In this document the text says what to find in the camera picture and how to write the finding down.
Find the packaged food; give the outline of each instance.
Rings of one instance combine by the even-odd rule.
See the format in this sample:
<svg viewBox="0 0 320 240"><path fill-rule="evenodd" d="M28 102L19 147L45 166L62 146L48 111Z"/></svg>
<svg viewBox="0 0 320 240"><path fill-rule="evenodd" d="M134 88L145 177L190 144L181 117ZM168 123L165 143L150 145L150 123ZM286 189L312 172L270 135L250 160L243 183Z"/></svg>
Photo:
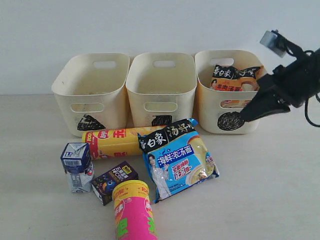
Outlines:
<svg viewBox="0 0 320 240"><path fill-rule="evenodd" d="M148 185L139 180L120 183L112 193L117 240L157 240Z"/></svg>
<svg viewBox="0 0 320 240"><path fill-rule="evenodd" d="M112 192L120 183L128 180L138 180L138 173L126 161L113 167L104 174L93 179L91 182L95 195L100 199L102 205L112 201Z"/></svg>
<svg viewBox="0 0 320 240"><path fill-rule="evenodd" d="M155 202L219 176L216 163L194 128L196 124L195 119L184 119L138 136L145 166L157 188Z"/></svg>
<svg viewBox="0 0 320 240"><path fill-rule="evenodd" d="M60 159L71 192L90 192L91 180L94 177L94 165L91 162L89 144L82 142L68 143Z"/></svg>
<svg viewBox="0 0 320 240"><path fill-rule="evenodd" d="M257 76L261 66L253 66L238 70L234 66L215 65L210 89L228 92L257 91ZM244 108L250 100L224 100L220 103L222 108Z"/></svg>
<svg viewBox="0 0 320 240"><path fill-rule="evenodd" d="M146 126L84 132L82 142L90 145L92 159L141 155L137 135L152 133L163 126Z"/></svg>

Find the beige tabletop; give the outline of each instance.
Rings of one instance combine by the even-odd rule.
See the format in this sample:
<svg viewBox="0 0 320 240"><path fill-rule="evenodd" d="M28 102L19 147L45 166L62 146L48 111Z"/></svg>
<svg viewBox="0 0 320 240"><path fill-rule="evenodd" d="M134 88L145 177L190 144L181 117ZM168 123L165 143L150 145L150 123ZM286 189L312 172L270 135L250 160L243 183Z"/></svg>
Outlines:
<svg viewBox="0 0 320 240"><path fill-rule="evenodd" d="M152 205L159 240L319 239L320 129L302 108L262 119L247 135L197 129L220 177ZM53 95L0 96L0 130L0 239L115 239L113 204L68 189L60 154L81 140ZM124 160L154 199L141 156L95 160L95 173Z"/></svg>

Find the seafood noodle package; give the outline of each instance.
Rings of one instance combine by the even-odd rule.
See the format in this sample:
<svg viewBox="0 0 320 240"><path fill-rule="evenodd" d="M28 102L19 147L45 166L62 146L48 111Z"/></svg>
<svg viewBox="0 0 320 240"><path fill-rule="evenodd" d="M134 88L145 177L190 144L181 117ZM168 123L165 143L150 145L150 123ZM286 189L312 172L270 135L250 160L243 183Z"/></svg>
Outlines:
<svg viewBox="0 0 320 240"><path fill-rule="evenodd" d="M184 119L149 135L138 134L145 166L156 185L156 203L219 176L214 159L194 128L197 124L195 119Z"/></svg>

